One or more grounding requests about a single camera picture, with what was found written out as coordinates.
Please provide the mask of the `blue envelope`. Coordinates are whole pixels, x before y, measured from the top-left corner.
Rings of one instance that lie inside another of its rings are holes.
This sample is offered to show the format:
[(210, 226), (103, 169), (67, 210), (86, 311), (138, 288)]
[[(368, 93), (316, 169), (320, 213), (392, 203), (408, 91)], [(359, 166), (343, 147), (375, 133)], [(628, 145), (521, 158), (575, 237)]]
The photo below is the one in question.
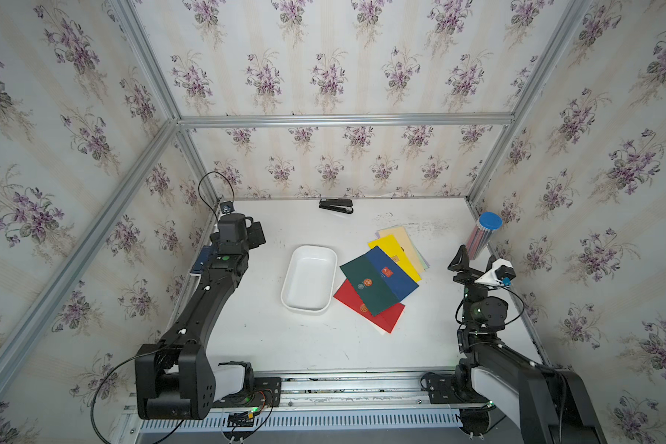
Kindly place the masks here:
[(376, 246), (369, 250), (364, 257), (379, 272), (383, 281), (400, 302), (418, 289), (418, 284), (414, 279), (379, 247)]

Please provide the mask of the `white rectangular storage tray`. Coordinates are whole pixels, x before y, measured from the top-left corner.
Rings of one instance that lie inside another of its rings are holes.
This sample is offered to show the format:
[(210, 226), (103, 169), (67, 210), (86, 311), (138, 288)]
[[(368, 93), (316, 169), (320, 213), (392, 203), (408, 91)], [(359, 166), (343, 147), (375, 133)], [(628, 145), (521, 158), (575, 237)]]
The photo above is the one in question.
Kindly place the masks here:
[(330, 248), (317, 245), (297, 247), (280, 293), (281, 303), (290, 311), (304, 315), (321, 315), (332, 300), (338, 255)]

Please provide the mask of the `red envelope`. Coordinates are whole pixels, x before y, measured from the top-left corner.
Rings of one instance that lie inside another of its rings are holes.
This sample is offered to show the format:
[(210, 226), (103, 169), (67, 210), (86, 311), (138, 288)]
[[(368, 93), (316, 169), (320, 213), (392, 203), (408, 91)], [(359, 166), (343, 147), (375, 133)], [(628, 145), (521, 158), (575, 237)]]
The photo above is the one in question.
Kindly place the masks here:
[(392, 333), (405, 309), (402, 303), (396, 303), (377, 316), (373, 316), (347, 280), (342, 283), (333, 297), (386, 333)]

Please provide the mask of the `dark green envelope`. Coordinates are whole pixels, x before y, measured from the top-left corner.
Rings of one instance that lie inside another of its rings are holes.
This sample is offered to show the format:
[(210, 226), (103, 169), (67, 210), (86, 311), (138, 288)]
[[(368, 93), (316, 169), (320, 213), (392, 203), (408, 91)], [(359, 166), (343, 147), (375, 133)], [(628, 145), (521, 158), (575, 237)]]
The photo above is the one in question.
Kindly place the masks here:
[(381, 272), (365, 255), (341, 265), (340, 269), (372, 316), (399, 303)]

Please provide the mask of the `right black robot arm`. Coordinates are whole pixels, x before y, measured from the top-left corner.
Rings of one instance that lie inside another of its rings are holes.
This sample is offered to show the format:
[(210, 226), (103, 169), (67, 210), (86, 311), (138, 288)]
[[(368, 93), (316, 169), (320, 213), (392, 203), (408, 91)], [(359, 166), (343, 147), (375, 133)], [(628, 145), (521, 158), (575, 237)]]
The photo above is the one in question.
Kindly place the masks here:
[(508, 290), (516, 276), (512, 264), (491, 257), (486, 269), (471, 268), (469, 253), (461, 245), (448, 268), (464, 287), (456, 316), (463, 356), (457, 366), (457, 388), (500, 408), (526, 443), (606, 442), (577, 373), (540, 364), (501, 339), (501, 331), (512, 324), (510, 305), (492, 291)]

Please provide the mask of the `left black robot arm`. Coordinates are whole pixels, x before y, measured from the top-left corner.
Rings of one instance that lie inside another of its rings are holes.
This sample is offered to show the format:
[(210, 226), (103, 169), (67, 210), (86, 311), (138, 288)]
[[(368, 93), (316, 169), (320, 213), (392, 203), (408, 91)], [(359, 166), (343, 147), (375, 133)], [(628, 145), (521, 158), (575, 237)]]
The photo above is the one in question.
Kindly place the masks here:
[(142, 345), (134, 360), (137, 413), (143, 420), (202, 420), (229, 396), (249, 399), (255, 377), (249, 363), (212, 366), (206, 347), (216, 321), (249, 266), (249, 253), (266, 242), (260, 222), (232, 213), (211, 236), (212, 252), (200, 282), (172, 327)]

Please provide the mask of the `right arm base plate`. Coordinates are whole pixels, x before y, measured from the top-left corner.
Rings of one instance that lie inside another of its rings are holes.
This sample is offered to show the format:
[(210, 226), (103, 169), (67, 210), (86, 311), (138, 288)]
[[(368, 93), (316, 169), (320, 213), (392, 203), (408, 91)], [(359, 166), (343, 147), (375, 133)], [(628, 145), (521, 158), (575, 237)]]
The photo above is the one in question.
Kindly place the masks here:
[(461, 391), (456, 382), (454, 375), (427, 372), (420, 379), (420, 387), (434, 405), (475, 403), (475, 398)]

